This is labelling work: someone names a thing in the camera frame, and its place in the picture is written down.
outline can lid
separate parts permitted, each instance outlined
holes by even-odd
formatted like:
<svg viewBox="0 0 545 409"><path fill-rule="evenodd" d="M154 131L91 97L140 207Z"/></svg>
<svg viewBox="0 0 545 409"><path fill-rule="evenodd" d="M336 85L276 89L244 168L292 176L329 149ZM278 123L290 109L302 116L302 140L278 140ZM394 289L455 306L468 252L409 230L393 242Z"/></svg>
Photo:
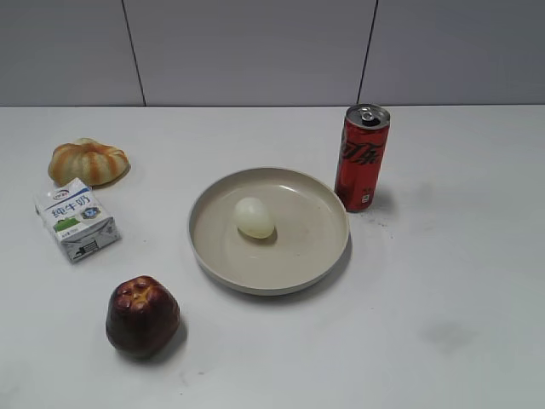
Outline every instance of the can lid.
<svg viewBox="0 0 545 409"><path fill-rule="evenodd" d="M378 105L359 104L348 108L347 120L359 128L379 130L390 124L390 114Z"/></svg>

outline coca-cola can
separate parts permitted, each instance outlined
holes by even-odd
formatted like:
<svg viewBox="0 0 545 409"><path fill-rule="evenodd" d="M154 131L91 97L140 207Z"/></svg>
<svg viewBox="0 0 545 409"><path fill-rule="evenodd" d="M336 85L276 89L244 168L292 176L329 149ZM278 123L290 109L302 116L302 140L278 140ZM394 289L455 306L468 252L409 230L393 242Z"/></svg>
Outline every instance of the coca-cola can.
<svg viewBox="0 0 545 409"><path fill-rule="evenodd" d="M372 203L389 130L386 109L372 104L347 109L335 182L335 193L347 211Z"/></svg>

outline plate rim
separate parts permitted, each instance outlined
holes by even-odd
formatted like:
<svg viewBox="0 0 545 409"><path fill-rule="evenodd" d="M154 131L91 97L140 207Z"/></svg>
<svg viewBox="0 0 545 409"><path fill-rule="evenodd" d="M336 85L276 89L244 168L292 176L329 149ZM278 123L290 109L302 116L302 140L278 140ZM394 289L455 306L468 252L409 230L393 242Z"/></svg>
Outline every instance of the plate rim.
<svg viewBox="0 0 545 409"><path fill-rule="evenodd" d="M233 177L235 175L239 175L241 173L250 172L252 170L282 170L282 171L288 171L292 173L296 173L302 176L305 176L315 182L317 182L319 185L324 187L327 191L331 193L333 198L335 198L336 202L340 205L341 209L343 209L343 221L345 224L346 234L342 243L341 252L337 256L337 258L331 263L330 266L328 266L320 275L315 277L314 279L311 279L309 281L306 281L304 283L300 283L297 285L292 285L291 287L287 288L258 288L258 287L249 287L247 285L241 285L239 283L236 283L230 279L227 279L225 277L222 277L219 275L213 268L211 268L204 260L203 258L198 254L197 249L195 248L195 244L193 243L192 234L191 234L191 221L193 219L193 213L195 211L195 208L197 206L197 203L201 200L201 198L215 185L219 184L220 182L226 180L227 178ZM187 217L186 222L186 233L187 238L189 239L189 245L191 246L191 250L193 252L193 255L197 259L198 265L203 268L204 272L210 276L211 278L219 281L223 285L226 285L227 287L235 290L240 291L246 294L254 294L258 296L277 296L277 295L284 295L284 294L290 294L292 292L303 290L311 285L314 285L318 283L323 277L325 277L334 267L335 265L341 260L343 254L345 253L348 245L348 241L350 240L350 222L348 220L348 213L347 210L344 207L344 204L341 202L341 199L336 195L335 191L327 186L325 183L320 181L318 178L309 175L308 173L301 172L299 170L294 170L291 168L282 168L277 166L259 166L254 168L246 168L242 170L234 171L228 175L225 175L221 177L220 179L210 183L198 196L195 200L193 200L191 209L189 210L189 215Z"/></svg>

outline gray wall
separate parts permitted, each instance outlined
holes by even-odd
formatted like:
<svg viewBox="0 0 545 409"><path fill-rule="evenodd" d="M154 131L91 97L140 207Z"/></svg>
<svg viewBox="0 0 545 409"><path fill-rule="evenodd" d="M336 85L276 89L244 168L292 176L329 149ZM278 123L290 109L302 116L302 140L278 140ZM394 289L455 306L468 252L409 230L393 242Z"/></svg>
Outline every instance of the gray wall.
<svg viewBox="0 0 545 409"><path fill-rule="evenodd" d="M545 103L543 17L543 0L380 0L360 100Z"/></svg>
<svg viewBox="0 0 545 409"><path fill-rule="evenodd" d="M0 106L42 105L142 105L119 1L0 1Z"/></svg>
<svg viewBox="0 0 545 409"><path fill-rule="evenodd" d="M542 0L125 4L2 0L0 106L545 103Z"/></svg>

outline pull tab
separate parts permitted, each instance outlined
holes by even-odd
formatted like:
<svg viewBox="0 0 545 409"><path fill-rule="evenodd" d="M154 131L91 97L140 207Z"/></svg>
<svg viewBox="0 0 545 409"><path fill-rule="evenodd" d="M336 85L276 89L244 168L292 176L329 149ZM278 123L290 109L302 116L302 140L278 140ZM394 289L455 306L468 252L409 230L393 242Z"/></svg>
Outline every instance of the pull tab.
<svg viewBox="0 0 545 409"><path fill-rule="evenodd" d="M366 125L366 126L376 126L381 122L379 118L373 115L373 112L368 107L360 108L359 116L361 117L361 120L363 121L363 125Z"/></svg>
<svg viewBox="0 0 545 409"><path fill-rule="evenodd" d="M371 112L369 108L361 108L359 110L359 116L364 122L372 121L373 119L375 119L375 115L373 115L373 112Z"/></svg>

